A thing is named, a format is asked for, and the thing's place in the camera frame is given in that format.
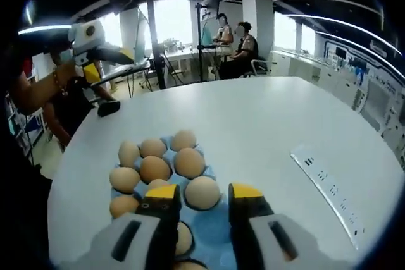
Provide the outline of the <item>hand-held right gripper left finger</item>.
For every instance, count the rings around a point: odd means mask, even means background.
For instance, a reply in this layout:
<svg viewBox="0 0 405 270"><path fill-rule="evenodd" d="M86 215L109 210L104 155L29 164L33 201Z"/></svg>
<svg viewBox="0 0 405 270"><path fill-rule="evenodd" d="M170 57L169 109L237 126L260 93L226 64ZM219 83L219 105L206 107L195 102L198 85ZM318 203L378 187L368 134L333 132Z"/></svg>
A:
<svg viewBox="0 0 405 270"><path fill-rule="evenodd" d="M170 269L180 219L180 187L148 191L135 212L113 220L94 238L75 269Z"/></svg>

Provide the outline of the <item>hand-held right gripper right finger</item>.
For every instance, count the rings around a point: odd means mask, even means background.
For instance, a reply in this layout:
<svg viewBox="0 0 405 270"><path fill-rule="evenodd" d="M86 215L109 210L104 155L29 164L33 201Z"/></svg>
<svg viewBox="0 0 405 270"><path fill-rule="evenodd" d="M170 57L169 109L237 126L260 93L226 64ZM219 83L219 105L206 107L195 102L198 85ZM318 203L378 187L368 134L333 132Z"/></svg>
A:
<svg viewBox="0 0 405 270"><path fill-rule="evenodd" d="M315 237L291 218L273 212L258 189L228 186L230 236L238 269L328 269Z"/></svg>

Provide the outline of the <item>person's left hand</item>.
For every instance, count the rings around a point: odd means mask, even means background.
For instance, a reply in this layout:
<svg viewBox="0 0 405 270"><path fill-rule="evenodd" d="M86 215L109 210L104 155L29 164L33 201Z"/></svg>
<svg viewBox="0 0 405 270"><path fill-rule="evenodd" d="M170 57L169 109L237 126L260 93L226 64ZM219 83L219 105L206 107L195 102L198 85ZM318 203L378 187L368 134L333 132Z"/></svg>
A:
<svg viewBox="0 0 405 270"><path fill-rule="evenodd" d="M70 79L76 77L79 77L79 74L75 61L73 59L55 67L53 71L54 82L56 86L61 90L66 87Z"/></svg>

